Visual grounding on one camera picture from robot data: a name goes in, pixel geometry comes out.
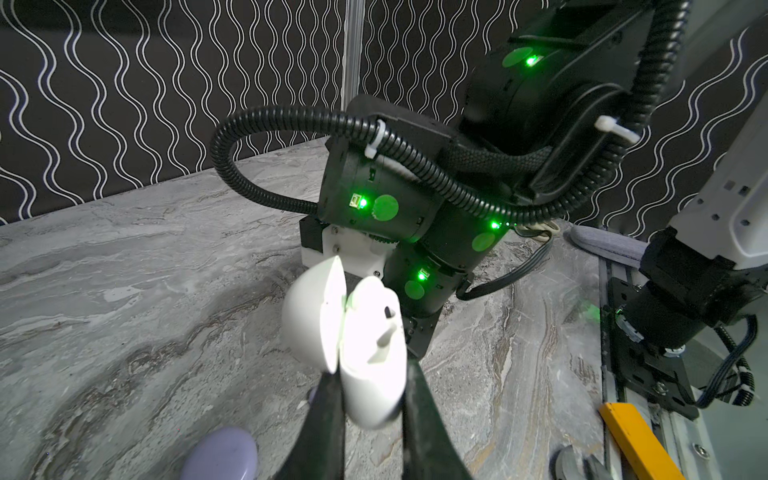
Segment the white earbud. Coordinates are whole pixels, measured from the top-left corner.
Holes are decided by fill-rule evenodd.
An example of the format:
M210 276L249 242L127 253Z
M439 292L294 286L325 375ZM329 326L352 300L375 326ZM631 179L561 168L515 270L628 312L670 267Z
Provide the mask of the white earbud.
M400 365L406 359L398 296L386 287L364 292L362 358L366 366Z

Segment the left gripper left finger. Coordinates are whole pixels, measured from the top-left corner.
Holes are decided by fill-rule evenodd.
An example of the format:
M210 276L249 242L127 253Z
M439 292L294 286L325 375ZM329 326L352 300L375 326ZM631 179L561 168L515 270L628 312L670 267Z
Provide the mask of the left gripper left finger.
M343 479L345 430L340 373L324 373L298 438L274 479Z

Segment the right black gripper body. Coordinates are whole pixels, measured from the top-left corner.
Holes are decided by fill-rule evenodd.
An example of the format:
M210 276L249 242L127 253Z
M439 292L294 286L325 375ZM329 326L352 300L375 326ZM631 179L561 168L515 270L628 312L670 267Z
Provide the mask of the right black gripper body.
M304 266L337 256L346 275L377 278L397 294L413 358L426 355L444 304L471 278L431 257L418 243L384 242L312 216L299 221L299 232Z

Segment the white earbud charging case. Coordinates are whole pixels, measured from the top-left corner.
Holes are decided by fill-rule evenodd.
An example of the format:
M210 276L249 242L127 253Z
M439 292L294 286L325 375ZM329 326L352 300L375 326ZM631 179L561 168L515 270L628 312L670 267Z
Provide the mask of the white earbud charging case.
M305 364L340 373L345 411L358 427L380 429L398 415L406 385L403 364L366 366L362 354L364 292L385 287L374 277L347 290L342 261L326 259L300 275L282 309L283 337Z

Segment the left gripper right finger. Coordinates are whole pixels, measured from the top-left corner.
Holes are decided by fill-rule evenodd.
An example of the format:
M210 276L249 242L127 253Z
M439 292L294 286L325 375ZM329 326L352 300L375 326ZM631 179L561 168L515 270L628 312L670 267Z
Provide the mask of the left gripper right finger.
M442 421L416 359L409 359L402 397L402 479L471 479Z

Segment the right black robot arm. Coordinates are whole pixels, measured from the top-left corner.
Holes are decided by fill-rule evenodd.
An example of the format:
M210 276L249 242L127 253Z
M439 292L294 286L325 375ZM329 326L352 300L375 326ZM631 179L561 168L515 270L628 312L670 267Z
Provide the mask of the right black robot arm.
M389 129L404 162L333 136L318 205L300 223L302 258L339 256L401 298L410 352L426 352L450 297L481 298L545 259L548 220L585 204L618 171L684 71L763 1L715 1L699 21L686 1L565 1L475 69L449 127L360 95L351 115ZM608 283L609 368L620 384L696 418L716 400L754 396L745 343L696 387L681 359L705 328L767 310L767 125L756 110L721 171L630 260L646 284ZM487 282L475 268L509 231L543 248Z

